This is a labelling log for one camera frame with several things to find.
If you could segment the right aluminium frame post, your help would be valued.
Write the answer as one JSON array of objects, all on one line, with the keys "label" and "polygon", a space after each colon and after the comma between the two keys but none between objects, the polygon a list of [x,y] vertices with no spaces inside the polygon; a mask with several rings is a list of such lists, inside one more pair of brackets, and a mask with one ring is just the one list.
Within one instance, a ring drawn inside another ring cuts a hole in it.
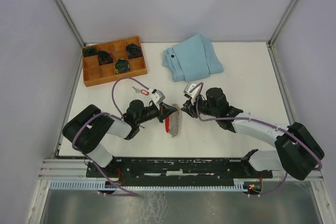
[{"label": "right aluminium frame post", "polygon": [[282,14],[279,23],[277,24],[274,32],[272,33],[270,39],[268,40],[268,45],[271,47],[273,46],[276,41],[278,40],[281,32],[283,31],[285,25],[287,24],[289,18],[293,14],[295,8],[299,4],[300,0],[290,0],[289,4],[287,5],[284,13]]}]

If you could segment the black rolled belt front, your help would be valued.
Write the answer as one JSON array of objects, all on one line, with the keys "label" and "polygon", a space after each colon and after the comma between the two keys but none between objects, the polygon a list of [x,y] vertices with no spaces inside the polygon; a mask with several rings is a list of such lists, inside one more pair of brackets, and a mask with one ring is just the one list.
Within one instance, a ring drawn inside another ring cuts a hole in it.
[{"label": "black rolled belt front", "polygon": [[127,73],[130,72],[130,70],[130,64],[126,59],[118,59],[114,64],[115,74]]}]

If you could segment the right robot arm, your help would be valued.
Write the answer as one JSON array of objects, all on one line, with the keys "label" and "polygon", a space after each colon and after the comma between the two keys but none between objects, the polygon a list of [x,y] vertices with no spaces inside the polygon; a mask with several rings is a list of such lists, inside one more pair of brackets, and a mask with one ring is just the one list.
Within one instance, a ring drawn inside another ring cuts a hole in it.
[{"label": "right robot arm", "polygon": [[221,88],[210,88],[201,95],[202,83],[189,83],[184,89],[187,101],[182,111],[202,122],[214,121],[223,129],[253,137],[273,147],[271,151],[252,150],[241,172],[254,177],[265,170],[284,171],[297,180],[305,180],[322,168],[324,151],[308,129],[299,122],[272,124],[230,105]]}]

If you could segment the wooden compartment tray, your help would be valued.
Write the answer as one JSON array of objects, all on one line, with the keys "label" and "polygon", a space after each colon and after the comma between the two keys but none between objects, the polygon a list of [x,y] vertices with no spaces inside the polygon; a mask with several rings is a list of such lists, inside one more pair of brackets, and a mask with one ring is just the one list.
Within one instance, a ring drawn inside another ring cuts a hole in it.
[{"label": "wooden compartment tray", "polygon": [[[114,82],[121,79],[122,77],[137,77],[147,74],[148,70],[145,63],[143,49],[142,57],[135,59],[128,58],[126,46],[131,43],[140,46],[142,49],[140,37],[138,36],[91,45],[95,47],[97,51],[103,50],[111,53],[113,57],[113,63],[100,66],[97,54],[95,56],[85,58],[82,54],[82,75],[85,86],[91,87],[108,82]],[[131,68],[130,72],[115,74],[114,64],[118,59],[128,60]]]}]

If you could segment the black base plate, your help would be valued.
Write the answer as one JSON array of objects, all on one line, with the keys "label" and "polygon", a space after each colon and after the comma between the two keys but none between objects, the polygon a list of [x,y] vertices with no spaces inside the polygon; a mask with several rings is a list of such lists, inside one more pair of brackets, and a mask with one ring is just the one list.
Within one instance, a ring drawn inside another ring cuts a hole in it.
[{"label": "black base plate", "polygon": [[117,157],[102,171],[125,186],[231,186],[234,179],[272,178],[244,158]]}]

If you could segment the red handled metal keyring holder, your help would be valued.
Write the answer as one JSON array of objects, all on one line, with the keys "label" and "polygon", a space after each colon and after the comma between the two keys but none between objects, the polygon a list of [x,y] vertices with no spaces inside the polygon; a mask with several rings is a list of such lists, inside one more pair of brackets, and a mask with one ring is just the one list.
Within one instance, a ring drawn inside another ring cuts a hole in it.
[{"label": "red handled metal keyring holder", "polygon": [[178,104],[173,104],[172,106],[176,108],[176,111],[165,119],[165,131],[171,137],[176,137],[179,133],[179,118],[181,109]]}]

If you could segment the black rolled belt right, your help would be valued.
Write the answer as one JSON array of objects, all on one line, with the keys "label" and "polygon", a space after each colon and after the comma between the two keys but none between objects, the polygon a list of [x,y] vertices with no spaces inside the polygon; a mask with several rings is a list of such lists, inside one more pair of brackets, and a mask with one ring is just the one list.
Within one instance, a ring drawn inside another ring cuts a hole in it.
[{"label": "black rolled belt right", "polygon": [[135,59],[142,57],[142,49],[140,46],[131,43],[126,46],[126,51],[129,59]]}]

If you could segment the black rolled belt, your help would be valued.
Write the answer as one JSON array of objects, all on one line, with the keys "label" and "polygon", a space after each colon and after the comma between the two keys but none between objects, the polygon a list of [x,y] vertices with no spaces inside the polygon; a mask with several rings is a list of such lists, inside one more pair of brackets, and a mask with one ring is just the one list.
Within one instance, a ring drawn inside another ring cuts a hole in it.
[{"label": "black rolled belt", "polygon": [[130,70],[130,64],[126,59],[118,59],[114,64],[115,74],[127,73],[130,72]]},{"label": "black rolled belt", "polygon": [[100,66],[113,63],[112,54],[107,51],[99,50],[97,51],[97,56],[98,56],[98,62]]},{"label": "black rolled belt", "polygon": [[84,47],[82,49],[82,54],[83,57],[91,57],[91,56],[95,56],[97,54],[97,49],[93,46],[89,46],[89,47]]},{"label": "black rolled belt", "polygon": [[126,51],[129,59],[135,59],[142,57],[142,49],[140,46],[131,43],[126,46]]}]

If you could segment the left aluminium frame post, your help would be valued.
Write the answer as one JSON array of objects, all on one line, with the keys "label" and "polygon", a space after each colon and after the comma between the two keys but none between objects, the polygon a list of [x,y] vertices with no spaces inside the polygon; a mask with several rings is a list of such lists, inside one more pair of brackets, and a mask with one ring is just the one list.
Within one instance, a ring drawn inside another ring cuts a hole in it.
[{"label": "left aluminium frame post", "polygon": [[66,24],[68,25],[69,29],[71,30],[72,34],[74,35],[77,43],[80,46],[84,46],[86,43],[83,40],[82,36],[80,35],[74,21],[72,20],[72,18],[70,17],[70,14],[66,8],[66,6],[64,5],[62,0],[53,0],[54,3],[56,4],[57,8],[59,9],[62,17],[64,18]]}]

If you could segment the aluminium frame post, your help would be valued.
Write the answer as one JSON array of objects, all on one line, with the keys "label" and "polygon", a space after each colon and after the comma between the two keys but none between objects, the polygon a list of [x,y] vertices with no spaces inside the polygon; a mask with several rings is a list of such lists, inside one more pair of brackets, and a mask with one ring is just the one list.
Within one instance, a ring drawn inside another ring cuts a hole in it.
[{"label": "aluminium frame post", "polygon": [[300,0],[290,0],[289,4],[287,5],[284,13],[282,14],[279,23],[277,24],[274,32],[272,33],[270,39],[268,40],[268,45],[271,47],[273,46],[276,41],[278,40],[281,32],[283,31],[285,25],[287,24],[289,18],[293,14],[295,8],[299,4]]},{"label": "aluminium frame post", "polygon": [[80,46],[84,46],[86,43],[83,40],[82,36],[80,35],[74,21],[72,20],[72,18],[70,17],[70,14],[66,8],[66,6],[64,5],[62,0],[53,0],[54,3],[56,4],[57,8],[59,9],[62,17],[64,18],[66,24],[68,25],[69,29],[71,30],[72,34],[74,35],[77,43]]}]

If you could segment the light blue folded cloth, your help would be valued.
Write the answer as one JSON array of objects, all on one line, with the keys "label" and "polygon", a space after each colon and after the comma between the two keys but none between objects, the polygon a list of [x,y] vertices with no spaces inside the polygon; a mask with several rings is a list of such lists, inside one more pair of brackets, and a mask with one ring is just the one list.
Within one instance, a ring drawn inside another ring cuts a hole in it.
[{"label": "light blue folded cloth", "polygon": [[162,66],[169,69],[175,82],[201,80],[224,71],[212,42],[202,35],[164,50]]}]

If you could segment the black rolled belt far left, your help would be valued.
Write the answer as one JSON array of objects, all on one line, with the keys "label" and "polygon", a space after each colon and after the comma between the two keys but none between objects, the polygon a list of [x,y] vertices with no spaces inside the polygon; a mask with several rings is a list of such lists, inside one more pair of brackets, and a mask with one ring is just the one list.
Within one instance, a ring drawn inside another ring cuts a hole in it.
[{"label": "black rolled belt far left", "polygon": [[93,46],[89,46],[89,47],[84,47],[82,49],[82,54],[83,57],[91,57],[91,56],[95,56],[97,54],[97,49]]}]

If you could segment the key with red tag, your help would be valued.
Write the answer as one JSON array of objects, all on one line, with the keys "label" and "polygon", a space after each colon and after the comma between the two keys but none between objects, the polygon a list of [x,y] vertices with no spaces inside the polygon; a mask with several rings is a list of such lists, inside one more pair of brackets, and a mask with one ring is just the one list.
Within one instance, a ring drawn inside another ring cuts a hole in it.
[{"label": "key with red tag", "polygon": [[132,87],[136,93],[139,93],[139,94],[143,94],[145,96],[148,96],[150,93],[148,90],[146,89],[139,89],[139,88],[136,88],[136,87]]}]

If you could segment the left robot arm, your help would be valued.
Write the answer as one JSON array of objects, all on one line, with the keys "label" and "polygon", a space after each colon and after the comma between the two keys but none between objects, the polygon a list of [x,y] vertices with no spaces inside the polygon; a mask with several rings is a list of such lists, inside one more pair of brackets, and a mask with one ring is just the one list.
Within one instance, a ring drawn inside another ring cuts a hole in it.
[{"label": "left robot arm", "polygon": [[130,140],[140,131],[144,122],[157,119],[160,123],[178,112],[178,108],[164,102],[156,106],[153,102],[145,106],[141,100],[130,102],[123,119],[114,118],[91,104],[70,120],[63,128],[62,135],[72,147],[98,164],[98,171],[105,177],[116,171],[113,155],[101,144],[106,134]]}]

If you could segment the black rolled belt middle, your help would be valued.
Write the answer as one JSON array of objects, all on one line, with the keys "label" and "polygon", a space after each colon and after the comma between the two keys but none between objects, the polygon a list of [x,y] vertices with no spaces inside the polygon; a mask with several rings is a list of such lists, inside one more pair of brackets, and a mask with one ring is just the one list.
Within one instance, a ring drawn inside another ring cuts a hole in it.
[{"label": "black rolled belt middle", "polygon": [[99,50],[97,51],[97,56],[98,56],[98,62],[100,66],[113,63],[112,54],[107,51]]}]

